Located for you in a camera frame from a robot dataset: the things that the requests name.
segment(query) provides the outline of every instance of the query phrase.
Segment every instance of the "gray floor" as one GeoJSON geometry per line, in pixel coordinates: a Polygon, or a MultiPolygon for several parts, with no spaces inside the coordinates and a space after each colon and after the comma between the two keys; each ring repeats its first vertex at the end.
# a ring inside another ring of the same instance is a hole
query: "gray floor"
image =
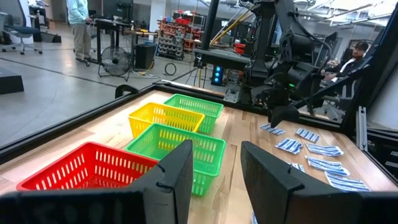
{"type": "MultiPolygon", "coordinates": [[[[191,55],[186,54],[183,61],[155,57],[155,66],[148,71],[155,78],[131,75],[128,82],[118,77],[100,78],[97,65],[86,67],[76,64],[72,51],[73,36],[68,26],[57,24],[56,29],[50,32],[61,35],[62,43],[35,43],[42,47],[42,55],[32,50],[27,50],[25,55],[20,55],[19,52],[0,52],[0,67],[21,75],[25,88],[22,93],[0,95],[0,146],[113,100],[118,85],[128,84],[141,89],[157,80],[173,80],[193,69],[193,63],[189,63],[191,55]],[[177,67],[173,76],[164,75],[164,67],[169,62],[177,67]]],[[[120,38],[120,46],[128,50],[129,37],[120,38]]],[[[103,35],[102,49],[109,45],[109,36],[103,35]]],[[[193,84],[194,76],[195,72],[187,84],[193,84]]],[[[176,82],[185,83],[188,77],[185,75],[176,82]]],[[[210,81],[205,82],[205,88],[226,90],[222,86],[210,85],[210,81]]]]}

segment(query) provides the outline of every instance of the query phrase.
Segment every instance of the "wooden tabletop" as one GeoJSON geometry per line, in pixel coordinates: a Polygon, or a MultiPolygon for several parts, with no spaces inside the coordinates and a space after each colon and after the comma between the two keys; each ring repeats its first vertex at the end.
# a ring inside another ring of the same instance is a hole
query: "wooden tabletop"
{"type": "MultiPolygon", "coordinates": [[[[49,163],[65,155],[87,141],[95,141],[111,147],[124,148],[131,140],[127,116],[147,102],[163,103],[171,94],[152,91],[114,111],[70,131],[38,148],[0,166],[0,194],[16,189],[16,184],[34,174],[49,163]]],[[[232,108],[224,108],[216,122],[212,136],[227,142],[220,175],[214,179],[204,197],[192,196],[189,223],[251,223],[251,204],[242,175],[240,151],[242,141],[251,141],[285,162],[304,166],[306,173],[326,182],[322,171],[312,169],[305,155],[339,161],[351,172],[350,178],[363,180],[374,191],[396,191],[398,188],[344,135],[311,128],[296,123],[282,122],[279,128],[286,131],[275,136],[259,127],[267,123],[267,117],[232,108]],[[298,128],[305,128],[321,136],[319,145],[339,146],[344,155],[338,158],[311,154],[306,148],[293,155],[274,147],[284,138],[303,143],[306,140],[295,135],[298,128]]]]}

